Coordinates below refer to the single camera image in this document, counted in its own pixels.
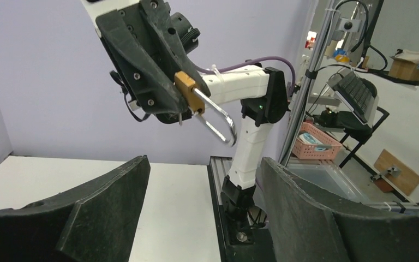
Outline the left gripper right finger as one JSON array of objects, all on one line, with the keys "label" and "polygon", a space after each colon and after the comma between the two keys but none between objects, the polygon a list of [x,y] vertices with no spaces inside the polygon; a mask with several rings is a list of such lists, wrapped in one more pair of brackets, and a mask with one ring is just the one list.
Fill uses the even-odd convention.
[{"label": "left gripper right finger", "polygon": [[260,168],[277,261],[419,261],[419,212],[342,198],[268,157]]}]

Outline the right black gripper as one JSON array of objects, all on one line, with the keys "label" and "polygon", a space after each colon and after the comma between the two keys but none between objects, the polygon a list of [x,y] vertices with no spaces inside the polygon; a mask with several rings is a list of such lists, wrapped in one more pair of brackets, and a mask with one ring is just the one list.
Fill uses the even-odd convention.
[{"label": "right black gripper", "polygon": [[175,85],[175,74],[184,72],[200,91],[211,91],[188,53],[198,47],[200,31],[166,1],[98,1],[97,36],[114,70],[111,77],[122,89],[130,111],[154,115],[161,123],[189,120],[192,112]]}]

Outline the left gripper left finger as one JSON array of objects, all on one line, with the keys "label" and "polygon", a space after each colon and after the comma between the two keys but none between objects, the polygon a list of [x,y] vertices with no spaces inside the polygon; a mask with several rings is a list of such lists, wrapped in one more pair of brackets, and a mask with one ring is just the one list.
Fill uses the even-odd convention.
[{"label": "left gripper left finger", "polygon": [[0,210],[0,261],[128,261],[151,165],[138,156],[20,209]]}]

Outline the small brass padlock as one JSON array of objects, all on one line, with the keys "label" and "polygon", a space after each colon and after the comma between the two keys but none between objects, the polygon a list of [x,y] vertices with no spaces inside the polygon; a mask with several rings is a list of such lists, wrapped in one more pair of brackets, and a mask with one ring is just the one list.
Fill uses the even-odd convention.
[{"label": "small brass padlock", "polygon": [[[174,85],[186,100],[193,116],[196,117],[206,127],[206,129],[215,135],[223,144],[233,147],[237,141],[237,132],[234,121],[230,115],[212,99],[206,96],[200,90],[196,81],[184,71],[179,71],[174,74]],[[225,122],[230,131],[229,137],[225,137],[221,131],[204,118],[203,115],[207,107],[213,110]]]}]

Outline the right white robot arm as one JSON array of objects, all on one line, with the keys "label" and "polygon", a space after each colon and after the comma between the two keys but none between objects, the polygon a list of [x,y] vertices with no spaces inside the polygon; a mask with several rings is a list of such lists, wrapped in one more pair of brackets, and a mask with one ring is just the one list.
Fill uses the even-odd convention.
[{"label": "right white robot arm", "polygon": [[253,217],[256,170],[272,126],[288,109],[284,73],[261,59],[203,69],[188,54],[200,31],[166,1],[83,1],[131,114],[165,124],[196,118],[236,148],[222,183],[224,217],[241,232],[262,228]]}]

